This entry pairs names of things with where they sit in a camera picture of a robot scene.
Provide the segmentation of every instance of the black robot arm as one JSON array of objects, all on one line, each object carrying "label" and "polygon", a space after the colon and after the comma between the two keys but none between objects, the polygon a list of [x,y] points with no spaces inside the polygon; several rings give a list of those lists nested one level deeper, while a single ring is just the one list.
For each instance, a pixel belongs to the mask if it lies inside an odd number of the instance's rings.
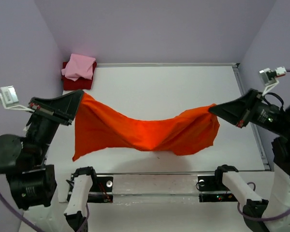
[{"label": "black robot arm", "polygon": [[6,175],[18,208],[50,205],[57,184],[46,154],[58,126],[74,120],[83,94],[77,90],[54,99],[32,98],[26,136],[0,136],[0,174]]}]

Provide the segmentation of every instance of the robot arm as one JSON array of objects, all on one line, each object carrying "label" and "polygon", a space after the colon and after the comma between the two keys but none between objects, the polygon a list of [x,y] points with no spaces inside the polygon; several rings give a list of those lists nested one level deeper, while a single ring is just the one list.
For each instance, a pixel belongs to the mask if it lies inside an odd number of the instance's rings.
[{"label": "robot arm", "polygon": [[[252,122],[279,135],[272,142],[275,179],[269,201],[254,193],[235,170],[227,170],[228,166],[219,167],[215,173],[217,182],[229,188],[243,206],[246,225],[256,232],[290,232],[290,106],[284,110],[283,100],[269,92],[278,84],[277,78],[285,73],[283,67],[260,71],[266,86],[263,93],[251,89],[234,101],[209,109],[239,128]],[[282,106],[270,104],[265,98],[267,94],[277,97]]]},{"label": "robot arm", "polygon": [[5,109],[30,112],[31,117],[26,124],[25,137],[0,136],[0,174],[6,175],[19,209],[29,209],[27,212],[34,214],[41,212],[43,207],[48,212],[42,220],[35,221],[47,232],[78,231],[85,220],[86,196],[94,175],[77,174],[72,192],[73,204],[69,204],[64,217],[55,214],[58,212],[55,170],[53,165],[46,165],[48,147],[58,126],[72,123],[83,94],[78,90],[55,99],[32,98],[29,107],[24,107],[19,104],[13,87],[1,88],[0,105]]}]

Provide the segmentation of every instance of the white surface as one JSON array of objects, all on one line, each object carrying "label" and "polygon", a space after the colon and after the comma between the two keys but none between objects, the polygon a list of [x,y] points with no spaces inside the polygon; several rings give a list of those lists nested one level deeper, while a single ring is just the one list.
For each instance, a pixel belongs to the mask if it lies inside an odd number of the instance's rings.
[{"label": "white surface", "polygon": [[[57,195],[58,189],[53,195],[50,207],[45,208],[43,205],[30,207],[24,212],[24,217],[44,232],[73,232],[74,230],[69,226],[64,216],[64,209],[68,205],[60,204]],[[23,224],[20,226],[20,228],[25,227],[23,230],[34,231]]]},{"label": "white surface", "polygon": [[[274,168],[273,190],[263,218],[274,217],[290,209],[290,177],[276,164]],[[270,231],[290,232],[290,215],[280,220],[266,222],[265,225]]]},{"label": "white surface", "polygon": [[[128,117],[166,119],[181,112],[240,96],[231,67],[117,67],[97,68],[93,89],[96,100]],[[195,155],[171,152],[141,152],[130,148],[107,148],[72,162],[74,124],[60,126],[50,146],[47,163],[56,176],[93,166],[97,173],[213,171],[222,164],[238,170],[264,170],[252,128],[236,128],[219,119],[214,146]]]},{"label": "white surface", "polygon": [[274,2],[35,0],[65,58],[98,63],[241,62]]},{"label": "white surface", "polygon": [[[270,197],[274,173],[240,172],[240,175],[246,182],[256,183],[256,192],[260,196],[265,199]],[[140,189],[144,190],[144,194],[149,194],[149,189],[152,189],[151,193],[169,190],[172,194],[183,192],[197,194],[194,187],[196,175],[158,176],[160,177],[115,175],[114,188],[122,194],[125,192],[140,194],[142,193]],[[184,180],[186,184],[180,184],[180,188],[174,185]],[[89,232],[251,232],[237,212],[237,203],[199,203],[198,197],[191,196],[186,199],[174,196],[147,197],[147,201],[144,199],[139,201],[139,198],[140,196],[115,197],[113,204],[90,203]],[[66,203],[60,204],[62,212],[66,206]],[[22,223],[19,232],[33,230]]]}]

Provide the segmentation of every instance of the red cloth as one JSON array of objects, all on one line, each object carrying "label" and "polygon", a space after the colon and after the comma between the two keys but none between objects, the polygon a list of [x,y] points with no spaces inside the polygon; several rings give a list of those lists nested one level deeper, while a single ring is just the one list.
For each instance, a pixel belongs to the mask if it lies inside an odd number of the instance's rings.
[{"label": "red cloth", "polygon": [[208,112],[213,105],[186,110],[166,120],[143,121],[128,118],[85,93],[75,118],[73,161],[107,147],[195,154],[212,146],[217,135],[217,117]]},{"label": "red cloth", "polygon": [[[62,68],[65,69],[66,66],[67,66],[67,62],[63,62]],[[97,67],[97,63],[94,62],[92,65],[93,73],[95,72],[96,67]],[[63,80],[63,90],[91,89],[92,82],[93,82],[93,77],[91,80],[80,77],[77,79],[77,81],[73,81],[61,75],[61,79]]]}]

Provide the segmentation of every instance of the black bracket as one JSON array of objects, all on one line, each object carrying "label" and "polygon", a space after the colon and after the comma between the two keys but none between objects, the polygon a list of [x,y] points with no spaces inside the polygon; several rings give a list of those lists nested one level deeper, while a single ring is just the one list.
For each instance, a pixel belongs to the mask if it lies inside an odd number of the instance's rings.
[{"label": "black bracket", "polygon": [[222,165],[215,170],[215,175],[198,176],[198,189],[200,192],[204,191],[227,191],[228,188],[222,183],[223,173],[238,172],[234,166]]}]

